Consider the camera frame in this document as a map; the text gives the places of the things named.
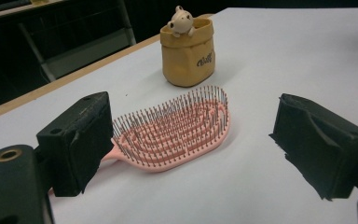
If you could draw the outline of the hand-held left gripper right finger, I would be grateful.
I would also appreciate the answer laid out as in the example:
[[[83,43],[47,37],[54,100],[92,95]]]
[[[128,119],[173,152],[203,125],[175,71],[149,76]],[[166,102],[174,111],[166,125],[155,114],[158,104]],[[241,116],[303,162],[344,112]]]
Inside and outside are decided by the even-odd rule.
[[[358,126],[309,99],[282,94],[270,137],[329,201],[358,188]]]

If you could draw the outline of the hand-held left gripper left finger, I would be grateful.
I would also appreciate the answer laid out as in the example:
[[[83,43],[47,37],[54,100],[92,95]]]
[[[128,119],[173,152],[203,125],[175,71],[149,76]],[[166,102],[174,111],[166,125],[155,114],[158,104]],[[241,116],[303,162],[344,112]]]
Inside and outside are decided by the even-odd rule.
[[[102,91],[78,100],[37,135],[36,157],[46,189],[75,197],[96,174],[113,148],[109,95]]]

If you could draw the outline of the brown cup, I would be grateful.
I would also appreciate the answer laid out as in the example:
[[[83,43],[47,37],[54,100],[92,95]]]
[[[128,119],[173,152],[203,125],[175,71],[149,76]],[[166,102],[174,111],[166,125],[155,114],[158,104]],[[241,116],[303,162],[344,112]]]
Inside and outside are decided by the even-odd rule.
[[[194,18],[181,6],[160,29],[162,73],[174,86],[192,87],[215,69],[213,22]]]

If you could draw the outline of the grey metal table frame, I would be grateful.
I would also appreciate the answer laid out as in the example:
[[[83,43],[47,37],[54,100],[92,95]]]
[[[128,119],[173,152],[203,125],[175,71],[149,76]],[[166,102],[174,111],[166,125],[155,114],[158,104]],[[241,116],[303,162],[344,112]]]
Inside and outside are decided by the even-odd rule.
[[[136,43],[124,0],[48,0],[18,24],[52,82]]]

